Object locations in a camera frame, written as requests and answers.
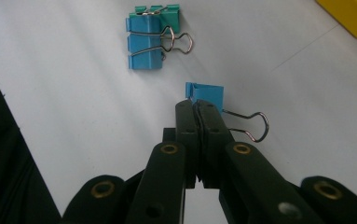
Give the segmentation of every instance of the wire loop handle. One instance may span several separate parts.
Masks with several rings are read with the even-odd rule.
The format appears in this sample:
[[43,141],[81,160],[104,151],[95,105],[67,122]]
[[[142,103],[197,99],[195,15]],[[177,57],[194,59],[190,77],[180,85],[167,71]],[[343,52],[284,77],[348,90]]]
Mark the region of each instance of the wire loop handle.
[[253,117],[256,117],[256,116],[260,116],[262,117],[263,121],[265,122],[265,131],[263,132],[263,135],[259,138],[259,139],[255,139],[254,136],[248,132],[248,131],[245,131],[243,129],[235,129],[235,128],[229,128],[230,131],[234,131],[234,132],[239,132],[239,133],[245,133],[248,135],[248,137],[253,141],[253,142],[261,142],[265,139],[265,137],[268,135],[268,129],[269,129],[269,124],[268,124],[268,117],[266,117],[266,115],[262,112],[256,112],[250,116],[243,116],[241,114],[237,114],[237,113],[234,113],[234,112],[231,112],[231,111],[228,111],[228,110],[225,110],[225,109],[222,109],[222,112],[225,112],[229,115],[233,115],[233,116],[236,116],[236,117],[239,117],[239,118],[242,118],[242,119],[251,119]]
[[[171,35],[165,35],[167,30],[170,31]],[[188,34],[188,33],[182,33],[181,35],[176,37],[175,34],[174,34],[173,29],[171,28],[171,26],[165,26],[164,29],[160,33],[144,33],[144,32],[135,32],[135,31],[131,31],[130,33],[134,34],[134,35],[159,35],[161,39],[170,39],[172,41],[168,48],[165,48],[163,45],[155,46],[155,47],[152,47],[152,48],[142,49],[142,50],[139,50],[137,52],[134,52],[134,53],[131,54],[131,56],[134,56],[134,55],[137,55],[137,54],[142,54],[142,53],[145,53],[145,52],[148,52],[148,51],[151,51],[151,50],[155,50],[155,49],[163,49],[166,52],[170,52],[172,50],[179,50],[184,54],[188,54],[193,48],[192,36],[190,36],[190,34]],[[184,35],[186,35],[188,40],[189,40],[188,49],[187,50],[183,50],[183,49],[180,49],[180,48],[175,48],[174,47],[175,40],[176,39],[181,39],[181,37],[183,37]]]
[[136,14],[137,14],[138,16],[158,15],[158,14],[160,14],[160,12],[161,12],[162,10],[165,10],[165,9],[167,9],[167,8],[168,8],[168,7],[162,7],[162,8],[159,8],[159,9],[155,10],[155,11],[150,11],[150,10],[148,9],[148,10],[146,10],[146,11],[144,11],[144,12],[137,12]]

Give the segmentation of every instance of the dark fabric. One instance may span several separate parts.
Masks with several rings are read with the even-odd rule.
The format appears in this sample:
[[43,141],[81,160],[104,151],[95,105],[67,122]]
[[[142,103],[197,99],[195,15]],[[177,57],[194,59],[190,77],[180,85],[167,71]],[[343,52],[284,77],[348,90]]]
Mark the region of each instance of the dark fabric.
[[0,223],[58,223],[60,219],[0,92]]

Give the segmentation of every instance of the teal binder clip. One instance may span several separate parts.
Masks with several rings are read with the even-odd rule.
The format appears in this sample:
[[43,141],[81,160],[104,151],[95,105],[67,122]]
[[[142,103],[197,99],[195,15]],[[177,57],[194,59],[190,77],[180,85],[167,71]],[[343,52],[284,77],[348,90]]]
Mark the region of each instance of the teal binder clip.
[[[193,39],[188,33],[176,35],[180,31],[179,5],[136,7],[126,19],[128,37],[129,69],[160,69],[166,59],[165,52],[179,50],[188,54],[193,47]],[[174,47],[175,40],[184,35],[188,38],[188,49]],[[170,41],[168,47],[162,40]]]
[[185,97],[190,99],[192,101],[192,104],[194,104],[197,100],[208,101],[216,106],[219,113],[224,112],[229,115],[239,117],[241,119],[251,119],[253,117],[260,116],[265,122],[265,131],[263,132],[263,135],[258,139],[254,138],[254,136],[250,132],[245,131],[243,129],[236,129],[236,128],[228,128],[228,129],[234,132],[245,133],[253,142],[256,143],[263,141],[263,139],[265,139],[265,137],[268,135],[268,129],[269,129],[268,118],[264,113],[256,112],[250,116],[244,116],[235,112],[225,110],[223,108],[224,87],[222,86],[211,86],[211,85],[204,85],[204,84],[198,84],[193,82],[186,82]]
[[194,104],[197,100],[205,100],[213,103],[222,113],[224,103],[224,87],[186,82],[185,97]]
[[129,14],[130,18],[152,15],[160,19],[160,30],[164,27],[170,26],[173,31],[178,34],[181,31],[179,23],[179,5],[167,5],[167,6],[151,6],[151,8],[146,9],[146,7],[135,7],[135,12]]

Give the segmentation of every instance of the stacked binder clips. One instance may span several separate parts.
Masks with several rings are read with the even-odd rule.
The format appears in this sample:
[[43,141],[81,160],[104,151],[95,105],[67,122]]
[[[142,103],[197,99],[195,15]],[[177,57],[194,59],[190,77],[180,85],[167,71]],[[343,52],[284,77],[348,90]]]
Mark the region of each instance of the stacked binder clips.
[[[129,68],[159,69],[166,59],[165,52],[179,50],[187,54],[192,50],[193,40],[190,34],[180,32],[179,5],[136,7],[135,12],[126,19],[128,36]],[[186,50],[175,48],[175,40],[184,35],[189,40]],[[168,39],[168,47],[163,46],[163,39]]]

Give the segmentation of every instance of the metal rivet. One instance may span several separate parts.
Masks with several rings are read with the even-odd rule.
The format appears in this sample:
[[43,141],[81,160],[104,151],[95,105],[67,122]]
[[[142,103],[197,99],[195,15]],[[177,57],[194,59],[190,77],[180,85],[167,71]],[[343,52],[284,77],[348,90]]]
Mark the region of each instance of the metal rivet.
[[166,154],[174,154],[178,151],[178,146],[168,144],[168,145],[163,146],[160,150]]
[[240,154],[247,155],[251,152],[251,149],[243,144],[238,144],[233,147],[233,149]]
[[105,180],[94,185],[93,188],[91,188],[90,193],[96,199],[101,199],[112,194],[114,190],[115,184],[109,180]]
[[314,184],[314,189],[328,199],[338,200],[343,197],[341,190],[326,181],[318,181]]
[[301,219],[303,217],[300,209],[292,203],[279,203],[278,209],[291,219]]

